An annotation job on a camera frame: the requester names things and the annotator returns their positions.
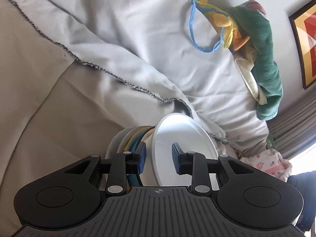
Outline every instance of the dark object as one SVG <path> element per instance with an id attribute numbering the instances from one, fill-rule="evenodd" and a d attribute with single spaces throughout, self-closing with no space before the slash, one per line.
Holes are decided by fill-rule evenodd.
<path id="1" fill-rule="evenodd" d="M 316 217 L 316 171 L 290 176 L 288 183 L 298 189 L 303 196 L 303 211 L 296 227 L 307 232 L 311 229 Z"/>
<path id="2" fill-rule="evenodd" d="M 191 187 L 134 186 L 126 193 L 123 175 L 139 174 L 144 149 L 141 142 L 135 153 L 111 160 L 92 155 L 21 188 L 14 205 L 23 227 L 14 236 L 304 236 L 293 226 L 303 207 L 299 191 L 227 155 L 208 160 L 175 143 L 175 168 L 192 175 Z"/>
<path id="3" fill-rule="evenodd" d="M 306 25 L 304 24 L 305 20 L 307 20 L 307 18 L 305 17 L 304 13 L 309 10 L 310 8 L 312 8 L 314 5 L 316 4 L 316 0 L 312 0 L 310 1 L 308 4 L 306 4 L 305 6 L 303 6 L 301 9 L 299 9 L 297 12 L 295 12 L 293 15 L 291 15 L 289 17 L 292 29 L 293 29 L 293 33 L 294 33 L 294 37 L 295 37 L 295 42 L 296 42 L 296 46 L 297 46 L 297 50 L 298 50 L 298 55 L 300 58 L 300 64 L 301 64 L 301 72 L 302 72 L 302 83 L 303 83 L 303 88 L 306 90 L 308 87 L 310 87 L 313 83 L 316 82 L 316 78 L 315 78 L 315 74 L 314 74 L 314 67 L 315 67 L 315 58 L 313 59 L 313 57 L 315 56 L 313 53 L 315 53 L 315 46 L 314 47 L 310 47 L 309 44 L 309 40 L 307 38 L 308 33 L 310 34 L 311 38 L 315 38 L 315 31 L 316 31 L 316 20 L 315 17 L 313 17 L 313 15 L 315 15 L 316 13 L 316 8 L 315 10 L 309 15 L 309 17 L 312 19 L 313 23 L 312 24 L 308 24 L 313 26 L 313 29 L 310 30 L 308 33 L 306 33 L 306 40 L 300 40 L 300 37 L 298 35 L 297 32 L 297 28 L 299 28 L 301 31 L 303 31 L 304 28 L 306 28 Z M 295 21 L 299 20 L 298 23 L 303 24 L 304 27 L 302 26 L 297 26 Z M 302 43 L 303 44 L 309 44 L 309 46 L 307 47 L 307 49 L 310 49 L 309 53 L 310 53 L 310 59 L 309 58 L 304 58 L 303 53 L 302 53 Z"/>

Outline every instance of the bed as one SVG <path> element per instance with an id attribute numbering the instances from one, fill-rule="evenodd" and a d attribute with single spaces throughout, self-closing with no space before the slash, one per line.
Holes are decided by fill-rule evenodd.
<path id="1" fill-rule="evenodd" d="M 228 49 L 192 45 L 190 0 L 0 0 L 0 236 L 15 193 L 123 128 L 189 115 L 219 152 L 265 150 L 268 129 Z M 218 36 L 196 12 L 202 47 Z"/>

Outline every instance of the yellow plush toy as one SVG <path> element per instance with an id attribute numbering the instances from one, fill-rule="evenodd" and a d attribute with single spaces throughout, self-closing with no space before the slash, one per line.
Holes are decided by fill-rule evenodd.
<path id="1" fill-rule="evenodd" d="M 234 51 L 239 50 L 248 42 L 250 36 L 242 38 L 234 20 L 226 12 L 208 4 L 208 1 L 195 0 L 197 9 L 204 14 L 219 35 L 221 34 L 222 27 L 224 27 L 224 48 L 227 49 L 232 44 Z"/>

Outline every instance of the ribbed black plate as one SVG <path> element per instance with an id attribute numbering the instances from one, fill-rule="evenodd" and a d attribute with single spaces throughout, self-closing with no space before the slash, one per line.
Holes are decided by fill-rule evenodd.
<path id="1" fill-rule="evenodd" d="M 294 226 L 260 231 L 236 225 L 217 210 L 210 198 L 192 195 L 186 187 L 132 187 L 126 195 L 108 198 L 99 213 L 82 225 L 59 231 L 25 226 L 15 236 L 295 237 L 304 235 Z"/>

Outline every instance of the blue strap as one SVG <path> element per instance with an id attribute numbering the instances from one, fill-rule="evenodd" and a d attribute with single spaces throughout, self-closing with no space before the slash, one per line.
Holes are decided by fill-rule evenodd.
<path id="1" fill-rule="evenodd" d="M 215 44 L 214 48 L 212 48 L 212 49 L 205 49 L 205 48 L 200 47 L 200 46 L 196 43 L 195 38 L 194 38 L 194 33 L 193 33 L 193 20 L 194 20 L 194 13 L 195 13 L 195 9 L 196 9 L 195 0 L 191 0 L 191 3 L 192 3 L 192 11 L 191 11 L 190 21 L 189 21 L 189 29 L 190 29 L 190 34 L 191 34 L 191 39 L 192 39 L 193 45 L 194 45 L 195 48 L 197 48 L 198 50 L 200 50 L 200 51 L 202 51 L 202 52 L 207 52 L 207 53 L 209 53 L 209 52 L 214 52 L 214 51 L 216 51 L 216 50 L 219 48 L 219 46 L 221 45 L 221 42 L 223 41 L 225 28 L 222 27 L 221 36 L 220 36 L 218 42 Z M 210 9 L 210 8 L 200 8 L 200 10 L 204 10 L 204 11 L 214 11 L 214 12 L 217 12 L 217 13 L 226 15 L 225 13 L 223 13 L 223 12 L 221 12 L 221 11 L 217 11 L 217 10 L 215 10 L 215 9 Z"/>

